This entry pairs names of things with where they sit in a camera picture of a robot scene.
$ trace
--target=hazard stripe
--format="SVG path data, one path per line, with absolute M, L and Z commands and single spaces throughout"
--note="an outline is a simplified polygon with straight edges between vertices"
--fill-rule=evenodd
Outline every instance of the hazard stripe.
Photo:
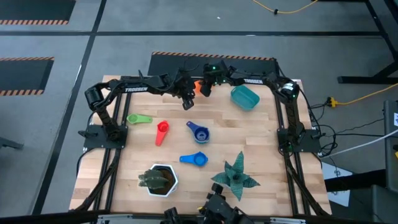
M 54 57 L 19 57 L 19 58 L 0 58 L 0 61 L 4 60 L 54 60 Z
M 0 96 L 41 95 L 44 90 L 0 90 Z
M 152 52 L 152 55 L 172 55 L 172 56 L 195 56 L 195 57 L 211 57 L 211 58 L 228 58 L 228 59 L 249 59 L 249 60 L 273 60 L 274 58 L 267 57 L 252 57 L 252 56 L 235 56 L 235 55 L 213 55 L 213 54 L 193 54 L 193 53 L 178 53 L 178 52 Z
M 66 25 L 68 22 L 63 20 L 0 20 L 0 25 Z

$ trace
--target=artificial plant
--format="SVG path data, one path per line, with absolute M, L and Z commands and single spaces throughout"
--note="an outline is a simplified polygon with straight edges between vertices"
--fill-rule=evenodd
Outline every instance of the artificial plant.
M 142 175 L 138 175 L 138 179 L 141 180 L 138 186 L 148 187 L 152 190 L 164 188 L 169 181 L 163 176 L 161 171 L 152 169 L 145 171 Z
M 238 198 L 239 201 L 241 200 L 244 187 L 251 188 L 260 186 L 257 181 L 255 181 L 249 175 L 243 173 L 243 159 L 243 152 L 240 152 L 233 166 L 225 161 L 225 172 L 221 172 L 211 178 L 217 183 L 226 184 L 231 187 L 232 193 Z

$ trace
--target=white hexagonal pot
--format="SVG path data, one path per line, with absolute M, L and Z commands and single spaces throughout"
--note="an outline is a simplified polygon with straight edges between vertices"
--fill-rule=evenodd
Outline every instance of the white hexagonal pot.
M 173 173 L 173 177 L 175 179 L 174 185 L 170 188 L 169 192 L 167 192 L 167 194 L 165 195 L 159 195 L 159 194 L 153 194 L 150 192 L 149 188 L 147 188 L 148 194 L 151 196 L 157 196 L 157 197 L 168 197 L 172 192 L 174 192 L 177 189 L 177 184 L 178 184 L 178 179 L 177 179 L 177 175 L 173 169 L 173 167 L 171 165 L 165 165 L 165 164 L 154 164 L 150 169 L 153 169 L 155 167 L 167 167 L 168 169 L 170 169 Z

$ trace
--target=concrete floor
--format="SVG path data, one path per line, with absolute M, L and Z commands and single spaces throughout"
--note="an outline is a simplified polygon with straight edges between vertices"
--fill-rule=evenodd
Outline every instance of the concrete floor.
M 100 0 L 79 0 L 67 26 L 0 26 L 2 30 L 91 30 Z M 261 1 L 289 11 L 306 0 Z M 382 1 L 372 1 L 393 43 L 398 47 L 398 26 Z M 252 1 L 108 1 L 100 31 L 127 30 L 260 30 L 347 31 L 377 27 L 361 3 L 318 2 L 292 15 L 274 16 Z M 68 103 L 88 37 L 0 37 L 0 57 L 55 57 L 45 94 L 0 97 L 0 136 L 23 142 L 21 151 L 0 150 L 0 216 L 30 213 L 44 165 Z M 290 78 L 303 80 L 310 104 L 328 96 L 349 101 L 385 88 L 384 85 L 339 85 L 340 75 L 372 75 L 392 62 L 384 40 L 378 37 L 248 37 L 248 36 L 131 36 L 97 37 L 79 90 L 43 213 L 65 212 L 75 184 L 76 161 L 90 111 L 83 95 L 103 75 L 147 72 L 153 51 L 275 57 Z M 326 108 L 321 124 L 336 131 L 382 118 L 384 100 L 396 100 L 398 88 L 351 106 Z M 383 134 L 383 123 L 358 130 Z M 337 151 L 373 138 L 340 137 Z M 384 143 L 335 157 L 337 166 L 353 172 L 384 168 Z

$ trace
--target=teal bowl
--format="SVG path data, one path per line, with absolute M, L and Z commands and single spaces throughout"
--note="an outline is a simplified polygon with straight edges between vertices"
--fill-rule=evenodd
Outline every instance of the teal bowl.
M 245 111 L 253 110 L 260 102 L 260 97 L 244 85 L 237 86 L 231 91 L 231 99 Z

